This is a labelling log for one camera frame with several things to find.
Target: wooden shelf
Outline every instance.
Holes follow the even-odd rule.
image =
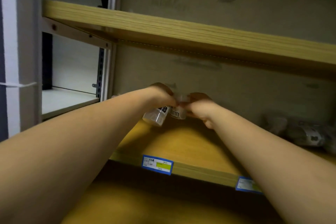
[[[116,43],[332,79],[336,45],[44,1],[43,16]]]
[[[283,223],[262,195],[108,162],[62,224]]]
[[[225,186],[235,187],[239,176],[249,176],[216,133],[192,118],[167,117],[161,128],[140,120],[110,159],[141,166],[143,154],[174,161],[173,174]],[[336,156],[316,154],[336,164]]]
[[[49,119],[57,115],[99,102],[95,95],[65,92],[62,90],[42,91],[42,119]]]

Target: left hand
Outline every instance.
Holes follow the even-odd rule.
[[[172,90],[163,83],[156,82],[148,88],[153,93],[153,108],[176,106]]]

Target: hand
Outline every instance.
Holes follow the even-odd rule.
[[[153,93],[153,108],[176,106],[172,90],[163,83],[156,82],[147,88]]]
[[[188,111],[187,115],[201,119],[208,128],[213,129],[210,115],[217,104],[204,93],[194,92],[189,97],[190,103],[180,103]]]

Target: price tag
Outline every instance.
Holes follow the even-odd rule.
[[[174,162],[164,158],[158,158],[153,156],[144,155],[142,158],[142,168],[171,175],[171,171],[173,170]]]
[[[236,185],[236,190],[263,194],[258,185],[248,177],[240,176]]]

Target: lower shelf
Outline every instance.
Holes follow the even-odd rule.
[[[62,90],[42,91],[42,120],[99,102],[95,95],[73,93]]]
[[[336,156],[312,152],[336,164]],[[143,154],[174,161],[173,174],[225,186],[235,187],[239,176],[249,176],[216,133],[197,119],[167,117],[161,128],[140,120],[110,159],[141,166]]]
[[[283,223],[262,195],[109,161],[62,224]]]

